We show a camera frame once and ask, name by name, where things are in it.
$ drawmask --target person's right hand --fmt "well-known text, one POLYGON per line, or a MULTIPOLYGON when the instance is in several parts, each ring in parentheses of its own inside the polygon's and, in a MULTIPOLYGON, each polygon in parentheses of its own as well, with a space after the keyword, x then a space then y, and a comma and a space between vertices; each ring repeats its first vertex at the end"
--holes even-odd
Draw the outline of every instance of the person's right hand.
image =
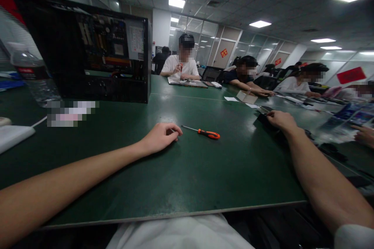
POLYGON ((173 75, 181 72, 181 70, 182 70, 182 68, 180 66, 180 63, 178 63, 178 65, 174 68, 173 75))
POLYGON ((364 126, 352 126, 352 128, 359 130, 355 135, 357 142, 374 149, 374 129, 364 126))
POLYGON ((298 128, 295 119, 290 113, 273 110, 269 112, 266 117, 273 126, 281 130, 291 132, 298 128))
POLYGON ((319 93, 314 93, 314 92, 312 92, 312 91, 307 91, 306 93, 305 93, 305 95, 307 96, 307 97, 315 97, 315 98, 319 98, 319 97, 321 97, 321 95, 319 94, 319 93))

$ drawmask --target screwdriver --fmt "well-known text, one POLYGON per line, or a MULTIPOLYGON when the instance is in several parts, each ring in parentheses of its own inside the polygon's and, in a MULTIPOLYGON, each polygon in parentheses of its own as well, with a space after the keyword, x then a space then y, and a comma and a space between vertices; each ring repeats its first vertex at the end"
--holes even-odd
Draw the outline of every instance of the screwdriver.
POLYGON ((196 129, 193 129, 193 128, 189 128, 189 127, 187 127, 187 126, 181 126, 181 127, 188 128, 188 129, 190 129, 190 130, 197 131, 198 134, 204 135, 204 136, 209 137, 209 138, 212 138, 212 139, 219 139, 219 138, 220 138, 219 134, 218 134, 218 133, 215 133, 215 132, 206 132, 206 131, 201 130, 201 129, 196 130, 196 129))

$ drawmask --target white device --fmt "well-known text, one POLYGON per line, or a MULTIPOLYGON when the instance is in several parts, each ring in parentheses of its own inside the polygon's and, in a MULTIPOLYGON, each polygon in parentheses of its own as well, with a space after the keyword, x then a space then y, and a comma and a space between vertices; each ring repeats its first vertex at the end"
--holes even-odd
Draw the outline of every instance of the white device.
POLYGON ((213 86, 215 86, 216 88, 222 88, 222 85, 220 85, 220 84, 217 83, 217 82, 211 82, 211 84, 212 84, 213 86))
POLYGON ((0 126, 0 154, 35 133, 30 126, 0 126))

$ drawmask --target white cable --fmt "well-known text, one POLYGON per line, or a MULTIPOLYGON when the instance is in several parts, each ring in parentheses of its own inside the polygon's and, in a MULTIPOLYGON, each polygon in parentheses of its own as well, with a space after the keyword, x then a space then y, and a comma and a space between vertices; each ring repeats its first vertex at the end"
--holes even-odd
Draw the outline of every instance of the white cable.
POLYGON ((47 119, 47 116, 45 116, 44 118, 42 118, 40 121, 38 121, 37 123, 34 123, 31 127, 35 127, 37 126, 38 124, 44 122, 45 120, 47 119))

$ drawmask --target hand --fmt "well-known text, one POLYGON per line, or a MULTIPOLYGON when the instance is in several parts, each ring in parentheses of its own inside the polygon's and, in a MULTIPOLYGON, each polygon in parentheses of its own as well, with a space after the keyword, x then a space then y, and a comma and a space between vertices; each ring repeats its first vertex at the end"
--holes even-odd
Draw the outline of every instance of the hand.
POLYGON ((315 98, 319 98, 319 97, 321 97, 321 95, 319 94, 319 93, 314 93, 314 92, 312 92, 312 91, 307 91, 306 93, 305 93, 305 95, 307 96, 307 97, 315 97, 315 98))
POLYGON ((359 130, 355 135, 357 142, 374 149, 374 129, 363 126, 352 126, 352 128, 359 130))
POLYGON ((178 135, 183 135, 183 132, 176 124, 158 123, 138 143, 141 149, 145 149, 144 153, 148 156, 165 149, 171 142, 178 141, 178 135))
POLYGON ((298 128, 295 119, 290 113, 273 110, 269 112, 266 117, 273 126, 278 127, 285 132, 291 132, 298 128))
POLYGON ((182 71, 180 63, 174 68, 173 75, 182 71))

